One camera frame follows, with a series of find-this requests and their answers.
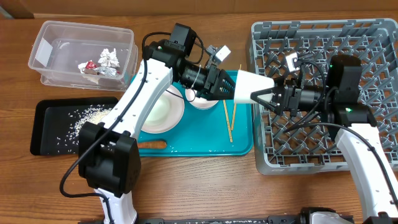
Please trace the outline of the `white cup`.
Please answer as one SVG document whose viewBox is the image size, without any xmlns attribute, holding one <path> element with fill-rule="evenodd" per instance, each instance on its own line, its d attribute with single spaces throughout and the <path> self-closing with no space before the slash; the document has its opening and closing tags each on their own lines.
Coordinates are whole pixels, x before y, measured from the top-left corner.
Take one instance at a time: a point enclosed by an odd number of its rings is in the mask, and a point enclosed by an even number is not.
<svg viewBox="0 0 398 224">
<path fill-rule="evenodd" d="M 234 103 L 256 104 L 251 99 L 251 93 L 274 87 L 274 80 L 255 73 L 238 70 L 234 91 Z"/>
</svg>

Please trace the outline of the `white medium bowl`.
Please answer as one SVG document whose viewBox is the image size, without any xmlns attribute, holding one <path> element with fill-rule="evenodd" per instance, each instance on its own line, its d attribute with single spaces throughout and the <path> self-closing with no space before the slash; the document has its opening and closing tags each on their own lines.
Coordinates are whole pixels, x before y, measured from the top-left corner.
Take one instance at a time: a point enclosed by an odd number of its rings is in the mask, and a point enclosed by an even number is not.
<svg viewBox="0 0 398 224">
<path fill-rule="evenodd" d="M 196 96 L 197 91 L 192 89 L 185 90 L 185 97 L 187 101 L 199 110 L 208 110 L 217 104 L 218 100 L 206 100 Z"/>
</svg>

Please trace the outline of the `white tissue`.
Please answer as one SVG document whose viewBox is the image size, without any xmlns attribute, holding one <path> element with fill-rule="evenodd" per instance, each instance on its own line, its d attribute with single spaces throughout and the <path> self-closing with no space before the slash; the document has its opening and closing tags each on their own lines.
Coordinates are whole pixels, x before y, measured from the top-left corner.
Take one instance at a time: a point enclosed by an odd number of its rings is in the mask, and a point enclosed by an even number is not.
<svg viewBox="0 0 398 224">
<path fill-rule="evenodd" d="M 113 49 L 112 52 L 110 52 L 109 49 L 104 49 L 100 53 L 98 63 L 102 67 L 112 67 L 112 68 L 120 67 L 119 60 L 117 58 L 116 49 Z"/>
</svg>

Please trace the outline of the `red foil wrapper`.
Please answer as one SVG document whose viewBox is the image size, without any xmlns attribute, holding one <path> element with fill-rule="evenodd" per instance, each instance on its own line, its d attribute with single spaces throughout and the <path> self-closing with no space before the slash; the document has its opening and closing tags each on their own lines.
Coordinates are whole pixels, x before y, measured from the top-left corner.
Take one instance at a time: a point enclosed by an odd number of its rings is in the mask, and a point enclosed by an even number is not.
<svg viewBox="0 0 398 224">
<path fill-rule="evenodd" d="M 92 61 L 84 62 L 78 65 L 78 69 L 81 73 L 91 75 L 104 75 L 108 77 L 117 77 L 121 74 L 116 68 L 97 66 Z"/>
</svg>

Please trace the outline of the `white rice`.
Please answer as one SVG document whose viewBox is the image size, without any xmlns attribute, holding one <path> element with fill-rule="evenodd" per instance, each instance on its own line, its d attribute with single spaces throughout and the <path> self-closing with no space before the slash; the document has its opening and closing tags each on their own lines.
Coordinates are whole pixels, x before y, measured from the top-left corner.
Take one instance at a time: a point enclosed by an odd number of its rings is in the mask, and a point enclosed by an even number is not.
<svg viewBox="0 0 398 224">
<path fill-rule="evenodd" d="M 56 136 L 57 146 L 66 146 L 68 151 L 71 147 L 77 146 L 79 143 L 78 136 L 80 129 L 87 122 L 98 124 L 104 118 L 111 108 L 94 107 L 91 106 L 87 109 L 75 109 L 66 115 L 66 124 L 61 126 L 60 134 Z"/>
</svg>

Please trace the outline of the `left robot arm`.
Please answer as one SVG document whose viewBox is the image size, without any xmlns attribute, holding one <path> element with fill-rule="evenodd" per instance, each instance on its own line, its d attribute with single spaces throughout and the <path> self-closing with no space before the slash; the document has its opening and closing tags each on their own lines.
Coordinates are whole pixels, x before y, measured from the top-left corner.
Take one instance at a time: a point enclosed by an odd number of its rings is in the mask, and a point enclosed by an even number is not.
<svg viewBox="0 0 398 224">
<path fill-rule="evenodd" d="M 119 102 L 99 124 L 87 122 L 80 129 L 78 173 L 101 199 L 105 223 L 137 223 L 131 196 L 141 170 L 137 139 L 172 83 L 196 90 L 206 100 L 233 99 L 235 82 L 217 67 L 230 49 L 208 47 L 205 67 L 186 59 L 191 49 L 191 43 L 171 40 L 145 46 L 139 72 Z"/>
</svg>

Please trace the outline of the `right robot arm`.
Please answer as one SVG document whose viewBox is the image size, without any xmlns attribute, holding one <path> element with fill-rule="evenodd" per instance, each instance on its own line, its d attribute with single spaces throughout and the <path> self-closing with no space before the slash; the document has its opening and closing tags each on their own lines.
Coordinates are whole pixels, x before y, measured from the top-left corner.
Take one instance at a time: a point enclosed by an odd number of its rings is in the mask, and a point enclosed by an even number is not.
<svg viewBox="0 0 398 224">
<path fill-rule="evenodd" d="M 270 88 L 250 97 L 277 115 L 316 112 L 319 126 L 327 127 L 342 152 L 359 193 L 365 223 L 397 223 L 397 179 L 379 137 L 377 121 L 369 106 L 359 103 L 362 67 L 352 55 L 334 55 L 327 72 L 320 72 L 322 86 L 305 85 L 303 66 L 309 60 L 291 55 L 288 68 L 298 78 L 275 78 Z"/>
</svg>

